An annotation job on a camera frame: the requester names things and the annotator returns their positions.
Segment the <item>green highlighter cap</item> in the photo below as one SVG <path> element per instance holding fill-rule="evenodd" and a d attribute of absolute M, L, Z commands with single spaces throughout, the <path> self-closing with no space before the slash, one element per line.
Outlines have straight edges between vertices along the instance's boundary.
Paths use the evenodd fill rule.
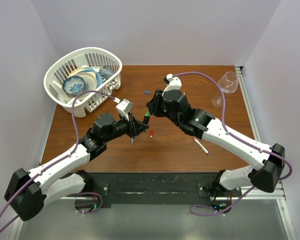
<path fill-rule="evenodd" d="M 145 125 L 148 125 L 149 124 L 149 121 L 150 121 L 150 117 L 151 117 L 151 114 L 150 114 L 150 112 L 149 111 L 147 111 L 147 113 L 144 115 L 144 117 L 143 117 L 143 123 L 145 124 Z"/>

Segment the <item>purple marker pen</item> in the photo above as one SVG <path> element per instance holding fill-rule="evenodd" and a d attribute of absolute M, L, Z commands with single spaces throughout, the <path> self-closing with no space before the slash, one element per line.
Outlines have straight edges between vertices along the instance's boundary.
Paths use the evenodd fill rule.
<path fill-rule="evenodd" d="M 209 151 L 201 144 L 201 142 L 198 139 L 194 138 L 194 142 L 204 151 L 206 155 L 210 154 Z"/>

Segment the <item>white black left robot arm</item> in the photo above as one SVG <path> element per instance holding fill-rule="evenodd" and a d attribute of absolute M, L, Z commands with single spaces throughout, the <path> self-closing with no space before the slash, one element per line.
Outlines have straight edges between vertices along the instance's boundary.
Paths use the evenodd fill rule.
<path fill-rule="evenodd" d="M 94 180 L 84 170 L 71 171 L 84 165 L 106 149 L 107 143 L 123 135 L 134 139 L 149 126 L 150 115 L 139 121 L 131 113 L 118 121 L 110 113 L 101 114 L 87 133 L 69 150 L 31 170 L 20 168 L 10 179 L 4 195 L 6 202 L 23 221 L 34 218 L 45 206 L 68 195 L 89 196 Z"/>

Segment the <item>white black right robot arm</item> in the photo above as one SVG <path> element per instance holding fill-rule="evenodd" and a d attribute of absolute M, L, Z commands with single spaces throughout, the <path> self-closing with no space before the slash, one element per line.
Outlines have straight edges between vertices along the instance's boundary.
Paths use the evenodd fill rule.
<path fill-rule="evenodd" d="M 179 90 L 156 90 L 146 104 L 151 115 L 166 117 L 185 134 L 214 143 L 244 160 L 248 165 L 235 170 L 221 170 L 211 185 L 220 197 L 236 188 L 254 186 L 266 193 L 274 192 L 285 163 L 285 148 L 253 140 L 230 127 L 213 114 L 192 108 Z"/>

